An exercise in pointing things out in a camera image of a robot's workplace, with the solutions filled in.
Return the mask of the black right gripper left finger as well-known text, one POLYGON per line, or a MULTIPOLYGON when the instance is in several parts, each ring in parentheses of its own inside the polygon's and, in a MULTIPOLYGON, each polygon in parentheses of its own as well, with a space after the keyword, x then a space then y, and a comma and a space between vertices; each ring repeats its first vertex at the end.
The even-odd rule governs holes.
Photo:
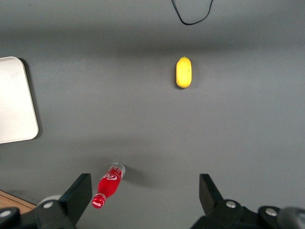
POLYGON ((39 229, 74 229, 92 198, 91 174, 81 174, 58 199, 48 198, 35 208, 39 229))

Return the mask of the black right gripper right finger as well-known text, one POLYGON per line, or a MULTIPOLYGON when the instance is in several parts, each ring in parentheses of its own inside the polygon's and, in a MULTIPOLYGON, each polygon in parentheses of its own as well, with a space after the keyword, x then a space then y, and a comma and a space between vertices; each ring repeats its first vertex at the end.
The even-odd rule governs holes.
POLYGON ((201 174, 199 199, 204 216, 192 226, 193 229, 258 229, 257 214, 237 201, 224 199, 209 174, 201 174))

